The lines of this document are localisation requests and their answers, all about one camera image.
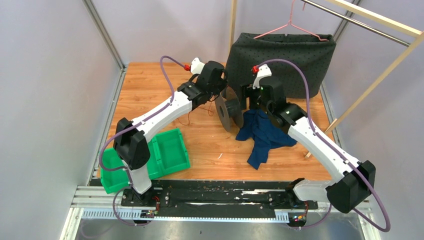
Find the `dark grey cable spool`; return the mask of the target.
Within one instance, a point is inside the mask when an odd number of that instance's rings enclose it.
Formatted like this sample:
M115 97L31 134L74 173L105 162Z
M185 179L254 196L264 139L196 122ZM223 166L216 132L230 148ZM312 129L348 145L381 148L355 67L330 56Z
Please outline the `dark grey cable spool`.
M241 109L241 104L236 92L227 86L215 99L216 113L223 128L230 132L233 123L242 128L244 125L244 117Z

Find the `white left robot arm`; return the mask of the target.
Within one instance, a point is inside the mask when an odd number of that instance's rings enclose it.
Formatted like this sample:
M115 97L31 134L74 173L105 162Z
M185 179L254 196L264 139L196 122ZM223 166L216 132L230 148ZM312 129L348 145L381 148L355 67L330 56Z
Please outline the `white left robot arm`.
M188 69L191 78L168 99L144 115L132 120L122 118L117 124L113 148L127 171L134 199L141 206L148 206L154 197L147 168L149 142L174 120L211 101L227 86L228 74L219 62L203 63L195 58Z

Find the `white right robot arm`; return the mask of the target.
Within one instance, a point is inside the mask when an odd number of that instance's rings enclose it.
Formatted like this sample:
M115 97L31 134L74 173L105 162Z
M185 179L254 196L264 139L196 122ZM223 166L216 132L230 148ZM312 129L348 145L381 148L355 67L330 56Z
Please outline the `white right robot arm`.
M257 86L243 86L242 97L249 98L250 106L266 113L276 128L311 152L331 176L329 181L293 181L285 195L291 208L299 208L305 201L327 202L339 212L349 213L376 193L376 167L346 153L316 126L303 108L288 102L277 77L264 77Z

